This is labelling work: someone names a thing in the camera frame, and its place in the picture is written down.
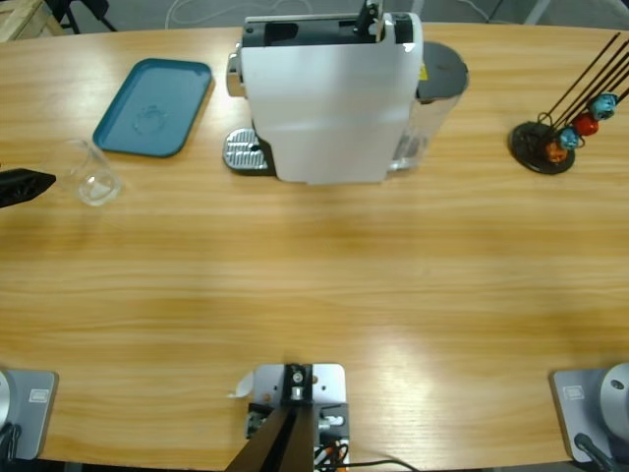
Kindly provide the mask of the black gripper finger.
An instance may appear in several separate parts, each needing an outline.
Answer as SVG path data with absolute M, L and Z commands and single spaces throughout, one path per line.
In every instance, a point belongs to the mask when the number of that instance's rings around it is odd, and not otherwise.
M 29 202 L 56 182 L 56 176 L 31 169 L 16 168 L 1 172 L 0 207 Z

